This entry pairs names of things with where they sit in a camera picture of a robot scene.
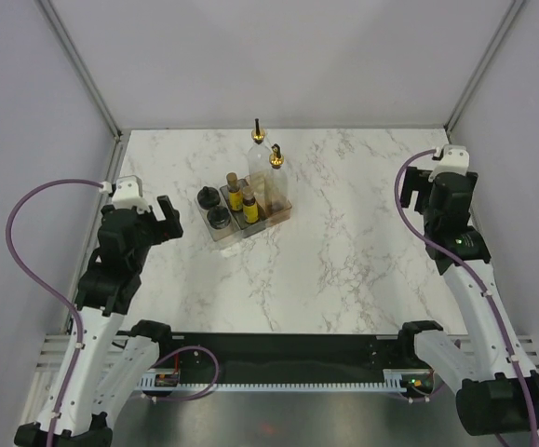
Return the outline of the yellow label bottle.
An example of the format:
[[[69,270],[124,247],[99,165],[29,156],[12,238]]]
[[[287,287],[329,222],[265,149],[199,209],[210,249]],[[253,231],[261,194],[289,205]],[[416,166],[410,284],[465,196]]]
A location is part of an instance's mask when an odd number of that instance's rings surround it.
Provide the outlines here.
[[[242,211],[247,224],[255,224],[259,221],[259,208],[254,191],[250,186],[242,189]]]
[[[240,212],[243,210],[243,193],[237,175],[230,172],[226,175],[228,204],[232,211]]]

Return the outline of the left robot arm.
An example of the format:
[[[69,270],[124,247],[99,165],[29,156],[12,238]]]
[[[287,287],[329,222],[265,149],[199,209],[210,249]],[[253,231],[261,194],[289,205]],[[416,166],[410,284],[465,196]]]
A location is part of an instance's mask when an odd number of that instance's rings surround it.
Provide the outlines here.
[[[157,219],[142,197],[113,199],[101,210],[98,246],[79,279],[71,305],[74,327],[61,369],[44,408],[32,423],[17,428],[17,446],[108,446],[115,419],[141,376],[153,365],[168,366],[175,355],[171,328],[141,320],[110,371],[108,351],[141,286],[150,249],[182,237],[180,214],[158,196]]]

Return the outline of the black cap shaker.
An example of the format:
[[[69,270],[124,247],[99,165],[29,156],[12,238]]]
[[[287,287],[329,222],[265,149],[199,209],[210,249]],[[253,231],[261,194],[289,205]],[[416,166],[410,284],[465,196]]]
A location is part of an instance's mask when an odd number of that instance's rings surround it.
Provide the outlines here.
[[[219,191],[212,186],[203,186],[197,193],[196,201],[202,210],[211,210],[221,204]]]
[[[207,219],[211,228],[222,230],[231,224],[230,211],[221,205],[215,206],[208,210]]]

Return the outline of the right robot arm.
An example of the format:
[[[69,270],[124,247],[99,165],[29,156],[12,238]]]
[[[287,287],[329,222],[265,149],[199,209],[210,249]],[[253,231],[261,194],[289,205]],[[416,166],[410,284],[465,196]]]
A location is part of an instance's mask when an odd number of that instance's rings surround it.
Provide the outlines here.
[[[467,356],[434,322],[412,323],[414,333],[396,344],[398,359],[415,367],[425,362],[455,395],[465,431],[471,436],[539,429],[539,372],[525,352],[503,308],[491,255],[471,225],[475,172],[434,173],[406,167],[395,180],[399,211],[413,206],[424,219],[413,233],[459,305],[473,354]]]

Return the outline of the clear square oil bottle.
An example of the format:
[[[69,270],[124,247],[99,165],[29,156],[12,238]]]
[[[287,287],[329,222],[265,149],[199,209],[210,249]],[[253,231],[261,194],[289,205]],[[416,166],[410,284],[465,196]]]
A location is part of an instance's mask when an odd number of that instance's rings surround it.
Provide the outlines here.
[[[264,188],[265,171],[269,163],[271,150],[265,142],[266,132],[262,128],[260,119],[254,120],[254,129],[251,131],[252,146],[247,154],[249,166],[249,183],[255,191]]]

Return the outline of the dark sauce glass bottle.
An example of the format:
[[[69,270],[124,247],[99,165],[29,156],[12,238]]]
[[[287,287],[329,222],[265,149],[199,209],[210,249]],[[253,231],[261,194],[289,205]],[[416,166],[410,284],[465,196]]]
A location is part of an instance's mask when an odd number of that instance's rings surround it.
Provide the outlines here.
[[[274,215],[286,208],[288,204],[288,170],[279,144],[274,143],[269,156],[269,169],[265,173],[264,200],[265,212]]]

